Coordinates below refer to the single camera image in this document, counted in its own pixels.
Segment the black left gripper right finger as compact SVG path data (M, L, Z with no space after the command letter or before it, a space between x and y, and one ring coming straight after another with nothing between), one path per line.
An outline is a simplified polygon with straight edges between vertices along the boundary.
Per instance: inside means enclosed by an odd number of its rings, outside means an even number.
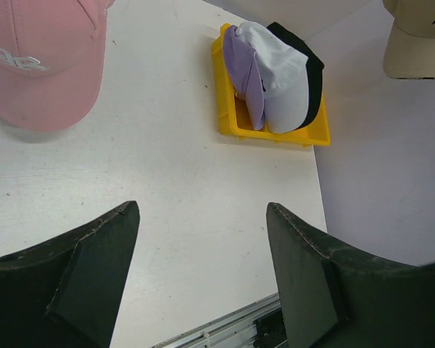
M279 203L266 221L290 347L435 347L435 262L370 254Z

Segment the pink baseball cap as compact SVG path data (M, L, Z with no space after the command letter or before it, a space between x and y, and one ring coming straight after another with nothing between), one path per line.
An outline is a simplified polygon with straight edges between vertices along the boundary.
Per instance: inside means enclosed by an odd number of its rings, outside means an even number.
M93 108L101 87L108 0L0 0L0 118L62 131Z

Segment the beige baseball cap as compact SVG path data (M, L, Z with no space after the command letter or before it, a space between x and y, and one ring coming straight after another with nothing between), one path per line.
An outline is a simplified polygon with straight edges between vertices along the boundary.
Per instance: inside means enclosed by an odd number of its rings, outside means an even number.
M389 78L435 80L435 1L384 1L394 21L384 53Z

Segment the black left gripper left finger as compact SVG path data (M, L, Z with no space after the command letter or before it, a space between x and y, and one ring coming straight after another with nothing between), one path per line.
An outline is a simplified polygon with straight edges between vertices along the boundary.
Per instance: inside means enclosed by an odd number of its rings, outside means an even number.
M139 224L127 201L0 257L0 347L109 347Z

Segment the black baseball cap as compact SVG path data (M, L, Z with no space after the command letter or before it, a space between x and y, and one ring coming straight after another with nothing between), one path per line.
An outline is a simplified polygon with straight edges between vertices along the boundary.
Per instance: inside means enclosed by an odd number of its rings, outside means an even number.
M285 27L278 22L272 22L267 26L267 29L285 44L307 56L306 68L309 85L309 107L307 116L298 129L304 128L312 123L318 114L323 93L323 69L325 65L304 40L285 29Z

